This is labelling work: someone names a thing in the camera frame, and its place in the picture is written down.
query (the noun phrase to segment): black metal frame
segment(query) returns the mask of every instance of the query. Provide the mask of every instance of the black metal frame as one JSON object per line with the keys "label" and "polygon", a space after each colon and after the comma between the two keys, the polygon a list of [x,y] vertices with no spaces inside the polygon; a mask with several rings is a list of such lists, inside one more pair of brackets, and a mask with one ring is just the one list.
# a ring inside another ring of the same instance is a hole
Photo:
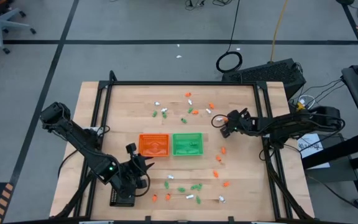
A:
{"label": "black metal frame", "polygon": [[[266,82],[257,81],[257,82],[242,82],[242,83],[224,83],[224,82],[117,81],[117,78],[116,78],[115,74],[112,71],[110,71],[110,80],[109,81],[99,81],[98,90],[97,90],[97,94],[96,94],[96,100],[95,100],[95,104],[94,104],[93,115],[92,115],[92,120],[91,120],[91,126],[96,126],[97,125],[96,122],[97,122],[97,117],[98,117],[98,113],[99,113],[101,95],[102,95],[102,92],[103,92],[104,88],[107,88],[107,93],[106,93],[106,97],[105,97],[105,101],[104,101],[103,115],[102,115],[102,118],[101,118],[101,126],[106,125],[108,108],[109,108],[109,103],[110,103],[110,99],[111,99],[111,91],[112,91],[112,87],[114,85],[210,85],[210,86],[222,86],[222,85],[226,85],[226,86],[230,85],[231,86],[231,85],[233,85],[233,86],[252,86],[253,89],[254,89],[255,104],[256,104],[256,108],[257,108],[258,117],[261,118],[263,116],[263,114],[262,114],[262,106],[260,104],[260,97],[259,97],[259,91],[258,91],[259,88],[262,89],[263,94],[264,94],[264,100],[265,100],[267,115],[270,118],[273,117],[272,109],[270,107],[270,100],[269,100],[269,94],[268,94],[268,91],[267,91]],[[268,142],[263,138],[262,138],[262,145],[263,145],[263,147],[265,149],[264,150],[265,158],[266,158],[265,162],[266,162],[266,165],[267,165],[269,162],[271,162],[270,155],[269,155],[269,150],[268,150],[268,148],[270,146],[269,146]],[[282,164],[281,155],[280,155],[279,150],[275,151],[275,161],[276,161],[276,168],[277,168],[280,180],[284,183],[284,185],[286,185],[286,183],[285,183],[285,175],[284,175],[284,170],[283,170],[283,164]],[[82,184],[84,182],[87,171],[88,171],[88,165],[87,165],[87,162],[84,161],[82,171],[81,171],[80,184]],[[278,204],[278,198],[277,198],[275,182],[273,181],[273,179],[270,176],[268,177],[268,182],[269,182],[269,187],[270,187],[270,194],[271,194],[271,197],[272,197],[272,205],[273,205],[273,212],[274,212],[275,220],[283,219],[281,217],[281,214],[280,214],[280,206]],[[87,201],[87,205],[86,205],[86,213],[85,213],[86,217],[91,216],[95,187],[96,187],[96,178],[91,182],[91,185],[90,185],[90,188],[89,188],[89,196],[88,196],[88,201]],[[285,205],[285,213],[286,213],[286,216],[287,216],[286,219],[292,220],[293,216],[292,216],[291,206],[290,206],[290,204],[289,204],[289,202],[288,202],[288,200],[286,198],[283,197],[283,199],[284,199],[284,205]],[[75,211],[74,211],[74,214],[73,214],[74,217],[80,216],[81,203],[82,203],[82,198],[76,204]],[[151,219],[150,217],[146,217],[145,221],[142,221],[141,223],[145,223],[145,222],[148,223],[147,220],[150,220],[150,219]],[[233,217],[228,217],[228,220],[229,220],[229,223],[234,223],[235,222]]]}

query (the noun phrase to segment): white paper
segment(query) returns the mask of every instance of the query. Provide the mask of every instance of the white paper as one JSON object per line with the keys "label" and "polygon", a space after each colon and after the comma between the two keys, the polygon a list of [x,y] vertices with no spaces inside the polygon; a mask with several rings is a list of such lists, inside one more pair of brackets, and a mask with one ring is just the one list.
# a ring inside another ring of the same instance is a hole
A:
{"label": "white paper", "polygon": [[[298,150],[302,150],[318,141],[320,141],[320,138],[318,137],[317,134],[306,134],[298,140]],[[324,148],[321,145],[321,142],[319,142],[319,143],[305,149],[304,151],[301,151],[302,158],[308,157],[308,156],[310,156],[316,152],[322,151],[322,150],[324,150]],[[320,164],[318,166],[311,167],[309,169],[320,169],[320,168],[329,168],[329,163],[326,162],[324,164]]]}

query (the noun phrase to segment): gray floor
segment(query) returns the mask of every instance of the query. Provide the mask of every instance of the gray floor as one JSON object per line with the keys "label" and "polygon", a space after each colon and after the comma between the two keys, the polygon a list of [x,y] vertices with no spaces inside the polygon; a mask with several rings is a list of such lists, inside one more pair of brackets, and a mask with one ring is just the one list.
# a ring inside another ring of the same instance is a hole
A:
{"label": "gray floor", "polygon": [[[15,17],[37,29],[11,30],[6,39],[58,40],[73,0],[17,0],[27,13]],[[235,39],[271,40],[284,0],[242,0]],[[204,8],[186,11],[183,1],[80,0],[67,39],[151,40],[229,39],[236,1],[226,7],[206,1]],[[356,40],[342,7],[334,0],[289,0],[279,40]],[[48,73],[56,45],[8,45],[0,50],[0,182],[9,181]],[[233,45],[240,48],[243,68],[266,63],[270,45]],[[220,80],[216,59],[227,45],[65,45],[45,105],[64,102],[74,109],[81,82],[107,79],[114,70],[119,80]],[[305,88],[341,76],[341,69],[358,64],[357,45],[278,45],[274,60],[300,62]],[[232,60],[224,61],[229,68]],[[308,94],[316,96],[318,90]],[[358,111],[343,87],[320,102],[337,107],[347,126],[346,138],[358,134]],[[47,218],[57,183],[65,142],[38,124],[5,222]],[[351,182],[330,184],[352,200]],[[358,210],[341,202],[324,187],[309,185],[315,214],[335,222],[358,223]],[[34,203],[35,198],[42,198]]]}

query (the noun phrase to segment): orange object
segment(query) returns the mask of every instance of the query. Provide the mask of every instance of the orange object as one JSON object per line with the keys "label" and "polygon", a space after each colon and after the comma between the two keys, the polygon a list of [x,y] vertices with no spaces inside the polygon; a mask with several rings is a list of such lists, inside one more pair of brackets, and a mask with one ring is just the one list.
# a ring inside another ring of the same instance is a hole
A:
{"label": "orange object", "polygon": [[140,134],[139,153],[142,156],[169,156],[169,134]]}

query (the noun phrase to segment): plastic tray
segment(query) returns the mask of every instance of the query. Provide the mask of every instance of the plastic tray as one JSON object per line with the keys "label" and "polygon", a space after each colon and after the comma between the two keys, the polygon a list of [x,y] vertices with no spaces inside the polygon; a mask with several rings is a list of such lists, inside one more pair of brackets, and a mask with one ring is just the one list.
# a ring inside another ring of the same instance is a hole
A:
{"label": "plastic tray", "polygon": [[172,154],[174,156],[200,156],[203,153],[202,133],[172,135]]}
{"label": "plastic tray", "polygon": [[139,153],[142,156],[169,156],[168,134],[140,134]]}

